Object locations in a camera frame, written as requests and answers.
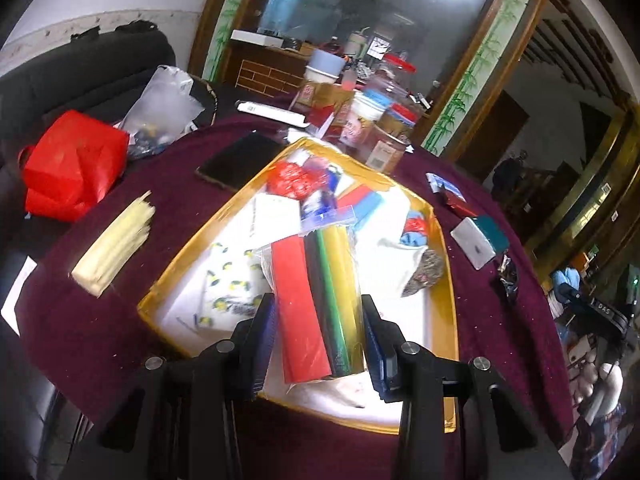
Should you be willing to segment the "plaid sleeve right forearm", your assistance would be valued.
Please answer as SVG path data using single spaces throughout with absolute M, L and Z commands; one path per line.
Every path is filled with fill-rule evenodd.
M 577 421 L 577 438 L 570 459 L 570 473 L 577 480 L 600 479 L 620 449 L 618 427 L 626 410 L 617 404 L 611 413 L 597 416 L 591 424 Z

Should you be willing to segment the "white gloved right hand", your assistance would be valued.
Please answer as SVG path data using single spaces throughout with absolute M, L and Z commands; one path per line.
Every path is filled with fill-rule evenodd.
M 620 403 L 624 378 L 620 361 L 605 362 L 598 355 L 597 338 L 582 336 L 567 355 L 574 422 L 591 426 L 597 418 L 611 414 Z

